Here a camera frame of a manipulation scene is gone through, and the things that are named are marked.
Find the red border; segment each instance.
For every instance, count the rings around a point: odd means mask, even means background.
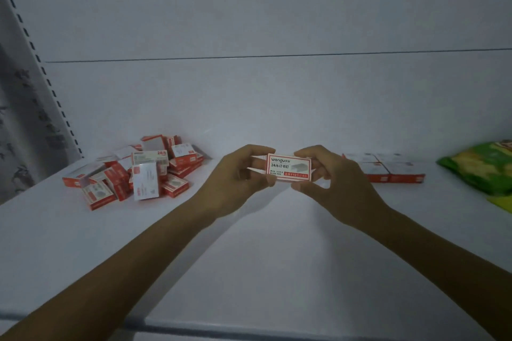
[[[309,174],[308,174],[308,179],[307,181],[311,181],[311,158],[301,158],[301,157],[298,157],[298,156],[291,156],[291,155],[276,155],[276,154],[267,154],[267,171],[266,171],[266,174],[270,174],[269,173],[269,169],[270,169],[270,158],[269,156],[277,156],[277,157],[280,157],[280,158],[293,158],[293,159],[300,159],[300,160],[306,160],[308,161],[308,169],[309,169]],[[285,179],[292,179],[291,177],[281,177],[281,176],[277,176],[277,178],[285,178]]]

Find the black horizontal line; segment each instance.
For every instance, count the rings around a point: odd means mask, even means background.
[[[512,47],[496,49],[453,49],[453,50],[412,50],[412,51],[368,51],[353,53],[318,53],[318,54],[278,54],[278,55],[241,55],[219,57],[177,57],[177,58],[132,58],[125,60],[74,60],[74,61],[46,61],[48,64],[72,64],[78,62],[124,62],[124,61],[161,61],[161,60],[236,60],[241,58],[284,58],[284,57],[319,57],[325,55],[369,55],[369,54],[416,54],[416,53],[458,53],[469,51],[507,51]]]

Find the green snack bag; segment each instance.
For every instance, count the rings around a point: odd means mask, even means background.
[[[437,163],[487,194],[512,194],[512,140],[479,144]]]

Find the stack of boxes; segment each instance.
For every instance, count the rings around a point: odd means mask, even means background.
[[[179,136],[152,135],[97,158],[62,178],[64,185],[81,188],[91,210],[115,200],[124,201],[131,192],[135,200],[172,198],[190,187],[184,179],[201,166],[204,157]]]
[[[343,154],[359,164],[370,182],[423,183],[425,173],[402,154]]]

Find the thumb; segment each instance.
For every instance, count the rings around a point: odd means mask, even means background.
[[[320,203],[327,189],[318,186],[316,183],[310,181],[298,181],[291,184],[291,188],[298,192],[304,193],[306,196],[311,197],[316,202]]]
[[[251,177],[246,180],[247,188],[249,193],[252,195],[260,190],[263,190],[269,186],[274,186],[275,184],[275,176],[273,175],[258,175]]]

